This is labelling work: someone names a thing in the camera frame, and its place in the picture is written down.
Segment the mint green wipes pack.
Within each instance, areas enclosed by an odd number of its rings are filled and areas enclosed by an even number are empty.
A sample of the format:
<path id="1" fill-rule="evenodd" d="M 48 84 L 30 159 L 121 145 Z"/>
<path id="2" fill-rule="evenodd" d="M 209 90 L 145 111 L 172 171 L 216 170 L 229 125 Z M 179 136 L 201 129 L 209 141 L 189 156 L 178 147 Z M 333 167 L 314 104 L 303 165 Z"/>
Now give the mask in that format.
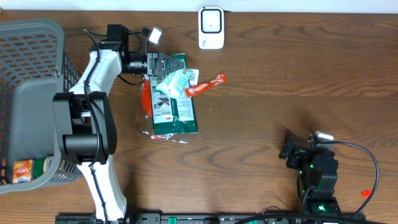
<path id="1" fill-rule="evenodd" d="M 186 87 L 189 86 L 189 79 L 195 71 L 183 68 L 172 72 L 156 86 L 156 90 L 166 94 L 170 98 L 180 98 Z"/>

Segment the red snack stick packet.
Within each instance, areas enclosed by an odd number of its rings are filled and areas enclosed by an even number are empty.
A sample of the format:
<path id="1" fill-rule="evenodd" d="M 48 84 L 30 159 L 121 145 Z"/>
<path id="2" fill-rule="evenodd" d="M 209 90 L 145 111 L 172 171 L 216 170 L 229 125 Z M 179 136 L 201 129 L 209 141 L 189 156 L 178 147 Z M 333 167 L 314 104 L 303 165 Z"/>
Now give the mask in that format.
<path id="1" fill-rule="evenodd" d="M 204 91 L 207 91 L 216 85 L 219 85 L 221 83 L 226 83 L 227 81 L 228 81 L 228 79 L 226 78 L 224 73 L 220 73 L 213 80 L 210 80 L 208 82 L 199 83 L 197 85 L 186 88 L 185 94 L 187 97 L 191 98 L 193 96 L 202 94 Z"/>

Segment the green grip gloves package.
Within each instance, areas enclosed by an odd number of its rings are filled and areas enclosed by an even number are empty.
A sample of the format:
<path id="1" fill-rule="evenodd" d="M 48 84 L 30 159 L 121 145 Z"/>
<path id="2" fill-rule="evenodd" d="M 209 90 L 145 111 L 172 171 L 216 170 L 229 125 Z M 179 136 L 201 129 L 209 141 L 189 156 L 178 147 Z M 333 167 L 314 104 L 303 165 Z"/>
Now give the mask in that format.
<path id="1" fill-rule="evenodd" d="M 156 90 L 165 77 L 150 77 L 150 102 L 153 134 L 196 134 L 197 118 L 193 100 L 186 96 L 170 98 Z"/>

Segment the red dustpan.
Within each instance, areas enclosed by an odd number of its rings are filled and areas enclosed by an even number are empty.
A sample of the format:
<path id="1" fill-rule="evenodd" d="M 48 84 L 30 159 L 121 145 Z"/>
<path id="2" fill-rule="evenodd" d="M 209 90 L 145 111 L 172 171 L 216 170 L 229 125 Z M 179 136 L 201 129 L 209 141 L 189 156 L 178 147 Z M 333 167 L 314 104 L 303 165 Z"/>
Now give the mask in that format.
<path id="1" fill-rule="evenodd" d="M 149 136 L 151 139 L 159 139 L 163 141 L 173 141 L 179 143 L 187 143 L 190 134 L 166 134 L 154 135 L 152 129 L 152 109 L 150 102 L 150 86 L 147 80 L 141 87 L 141 104 L 138 107 L 136 116 L 136 132 L 141 136 Z"/>

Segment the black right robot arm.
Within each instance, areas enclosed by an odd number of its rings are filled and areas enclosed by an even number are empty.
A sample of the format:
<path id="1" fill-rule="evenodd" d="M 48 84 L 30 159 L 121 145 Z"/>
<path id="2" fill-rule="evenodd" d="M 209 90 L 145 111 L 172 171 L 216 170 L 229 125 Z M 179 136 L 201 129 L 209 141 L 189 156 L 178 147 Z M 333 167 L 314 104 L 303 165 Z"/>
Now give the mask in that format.
<path id="1" fill-rule="evenodd" d="M 337 199 L 333 196 L 338 180 L 338 161 L 332 151 L 334 137 L 316 131 L 311 134 L 308 146 L 292 133 L 287 133 L 279 158 L 286 166 L 299 171 L 297 192 L 300 210 L 307 215 L 341 216 Z"/>

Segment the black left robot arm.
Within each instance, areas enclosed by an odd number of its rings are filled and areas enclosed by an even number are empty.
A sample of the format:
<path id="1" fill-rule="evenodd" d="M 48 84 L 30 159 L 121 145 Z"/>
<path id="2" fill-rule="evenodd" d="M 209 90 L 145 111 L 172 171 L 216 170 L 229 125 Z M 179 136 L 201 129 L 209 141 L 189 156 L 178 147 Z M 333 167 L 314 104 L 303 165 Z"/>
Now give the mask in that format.
<path id="1" fill-rule="evenodd" d="M 142 78 L 164 77 L 185 65 L 161 52 L 131 52 L 132 35 L 146 37 L 141 46 L 158 43 L 161 29 L 133 32 L 110 24 L 103 40 L 93 41 L 90 61 L 79 81 L 53 98 L 58 148 L 62 157 L 83 174 L 96 213 L 92 223 L 135 223 L 114 168 L 117 131 L 109 104 L 109 92 L 123 73 Z"/>

